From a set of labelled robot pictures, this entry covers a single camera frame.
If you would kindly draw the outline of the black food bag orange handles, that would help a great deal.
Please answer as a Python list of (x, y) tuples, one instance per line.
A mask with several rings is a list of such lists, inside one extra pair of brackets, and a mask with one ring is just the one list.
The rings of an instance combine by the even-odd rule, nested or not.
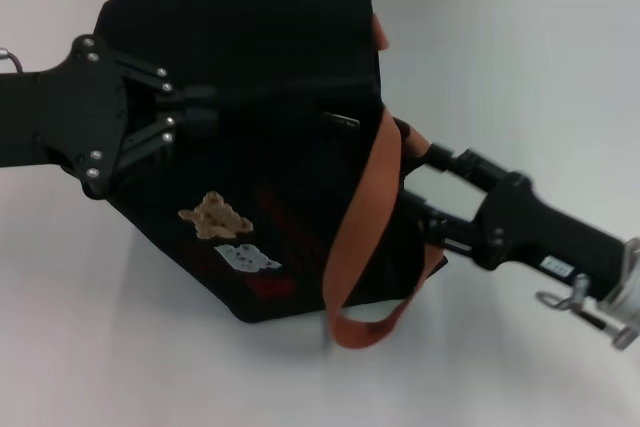
[(446, 262), (402, 203), (429, 143), (381, 97), (372, 0), (109, 0), (94, 32), (116, 51), (211, 85), (217, 133), (114, 183), (110, 204), (231, 313), (324, 311), (346, 348), (378, 343)]

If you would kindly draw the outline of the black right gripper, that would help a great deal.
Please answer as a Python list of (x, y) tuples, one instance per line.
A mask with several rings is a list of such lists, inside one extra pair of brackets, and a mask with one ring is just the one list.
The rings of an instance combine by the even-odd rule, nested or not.
[[(520, 262), (566, 285), (585, 274), (590, 295), (606, 295), (621, 280), (623, 242), (542, 202), (528, 177), (505, 176), (502, 167), (472, 149), (456, 156), (436, 144), (424, 154), (424, 164), (487, 192), (472, 223), (404, 191), (402, 203), (427, 244), (472, 252), (474, 262), (490, 271)], [(473, 224), (481, 234), (481, 243), (474, 247)]]

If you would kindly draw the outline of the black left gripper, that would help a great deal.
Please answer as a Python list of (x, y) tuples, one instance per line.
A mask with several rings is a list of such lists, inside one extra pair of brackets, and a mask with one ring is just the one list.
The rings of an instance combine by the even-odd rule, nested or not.
[(124, 137), (127, 103), (216, 98), (214, 86), (187, 85), (174, 74), (94, 36), (76, 38), (54, 68), (0, 74), (0, 168), (58, 165), (87, 196), (105, 197), (111, 176), (123, 181), (169, 163), (183, 140), (213, 138), (218, 127), (214, 111), (172, 111)]

